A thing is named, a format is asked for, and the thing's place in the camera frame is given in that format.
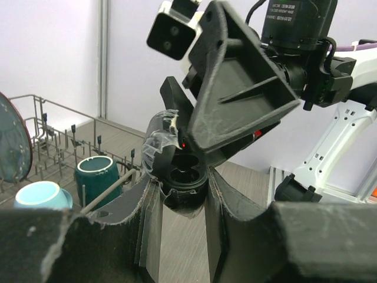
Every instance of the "wooden floor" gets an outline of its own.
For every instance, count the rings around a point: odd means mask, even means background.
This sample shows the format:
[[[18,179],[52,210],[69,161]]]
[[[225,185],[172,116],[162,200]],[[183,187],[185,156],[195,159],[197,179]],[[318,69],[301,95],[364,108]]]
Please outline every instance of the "wooden floor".
[[[121,157],[127,156],[127,160],[130,160],[130,151],[136,149],[135,163],[140,164],[140,149],[143,142],[142,133],[125,128],[138,135],[135,136],[103,123],[97,123],[96,128],[96,133],[93,132],[93,123],[88,123],[77,128],[76,139],[93,141],[94,136],[101,135],[101,150],[107,150]],[[80,155],[80,157],[86,157],[88,156],[88,150],[85,153],[78,152],[78,155]],[[36,162],[44,165],[41,160],[37,160]],[[71,166],[75,165],[73,156],[67,157],[66,162]],[[58,171],[56,165],[49,167],[49,171],[52,170],[54,170],[52,173]],[[219,166],[217,170],[230,185],[259,205],[266,206],[269,186],[269,177],[267,174],[255,172],[230,162]],[[38,179],[38,174],[35,175],[34,167],[31,175],[31,181]],[[75,203],[74,209],[80,210],[72,172],[66,173],[65,175],[66,176],[61,180],[61,187],[64,187],[73,195]],[[13,195],[16,190],[17,188],[14,187],[13,189],[8,189],[5,193],[0,193],[0,208],[12,207],[14,202]],[[195,219],[188,220],[164,207],[160,282],[209,282],[204,211]]]

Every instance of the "light blue mug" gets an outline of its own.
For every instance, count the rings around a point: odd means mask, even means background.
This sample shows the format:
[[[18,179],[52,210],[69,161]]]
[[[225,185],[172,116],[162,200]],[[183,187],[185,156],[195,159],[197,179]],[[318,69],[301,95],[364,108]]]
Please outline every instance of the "light blue mug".
[[[40,181],[26,185],[18,191],[15,208],[71,209],[73,200],[70,193],[50,181]]]

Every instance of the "white wall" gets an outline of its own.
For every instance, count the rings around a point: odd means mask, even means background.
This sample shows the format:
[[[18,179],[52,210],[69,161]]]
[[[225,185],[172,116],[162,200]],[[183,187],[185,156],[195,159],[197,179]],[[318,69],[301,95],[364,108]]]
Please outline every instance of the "white wall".
[[[230,3],[245,18],[255,1],[232,0]],[[112,0],[110,2],[110,46],[108,82],[108,118],[137,130],[145,130],[150,118],[164,109],[159,88],[168,75],[181,81],[180,63],[173,61],[145,43],[160,0]],[[205,9],[208,0],[203,1]],[[258,9],[251,26],[261,32],[266,4]],[[329,36],[339,45],[349,45],[361,38],[375,38],[377,22],[375,0],[338,0],[338,8]],[[334,107],[301,108],[289,114],[282,124],[265,138],[244,150],[232,161],[266,171],[270,166],[293,170],[310,153],[331,121]],[[333,185],[353,190],[360,183],[377,156],[377,125],[373,125],[350,149],[331,177]]]
[[[0,0],[0,7],[0,92],[36,94],[97,116],[98,2]],[[34,113],[31,99],[15,105],[23,118]],[[45,112],[60,130],[86,121],[57,107]]]

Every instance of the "clear tape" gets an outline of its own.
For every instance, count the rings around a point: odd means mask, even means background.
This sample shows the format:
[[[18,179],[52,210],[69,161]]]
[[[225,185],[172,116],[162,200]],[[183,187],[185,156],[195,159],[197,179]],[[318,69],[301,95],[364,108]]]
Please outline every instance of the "clear tape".
[[[141,165],[144,171],[152,178],[155,153],[162,153],[166,146],[176,146],[181,149],[178,141],[177,130],[178,110],[164,110],[157,113],[150,121],[148,129],[158,129],[147,133],[144,144],[141,148]]]

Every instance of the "dish rack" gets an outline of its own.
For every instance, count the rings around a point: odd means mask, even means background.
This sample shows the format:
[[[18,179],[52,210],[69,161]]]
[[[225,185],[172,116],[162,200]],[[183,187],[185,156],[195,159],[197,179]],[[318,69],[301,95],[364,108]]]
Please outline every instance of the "dish rack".
[[[127,157],[118,156],[115,153],[109,152],[101,148],[101,135],[98,135],[98,125],[100,123],[114,128],[123,133],[127,133],[140,138],[140,144],[143,141],[143,136],[135,134],[130,130],[126,130],[121,126],[117,126],[107,120],[91,117],[82,112],[73,110],[66,106],[60,105],[53,101],[38,97],[33,94],[18,96],[10,98],[12,102],[23,98],[32,97],[34,106],[34,115],[24,119],[25,125],[32,123],[34,125],[34,136],[31,137],[33,160],[31,170],[28,176],[22,180],[14,180],[13,183],[4,182],[0,180],[0,191],[3,200],[0,202],[0,207],[3,203],[11,200],[25,185],[41,180],[49,180],[59,184],[64,189],[68,190],[73,196],[74,210],[88,213],[97,203],[102,201],[112,190],[119,185],[123,186],[123,190],[132,186],[138,177],[143,174],[140,164],[136,164],[135,158],[136,150],[132,149]],[[47,123],[47,113],[44,112],[44,105],[53,104],[54,106],[64,108],[75,114],[82,115],[89,119],[88,123],[92,123],[92,138],[89,140],[77,140],[77,135],[80,132],[80,127],[76,125],[71,126],[71,130],[59,131]],[[76,189],[76,182],[74,180],[74,169],[77,164],[85,158],[93,155],[106,155],[111,157],[118,164],[118,171],[120,178],[111,185],[103,194],[93,200],[91,203],[85,203],[83,200],[83,208],[78,204],[78,196]],[[83,195],[85,195],[85,186],[83,187]]]

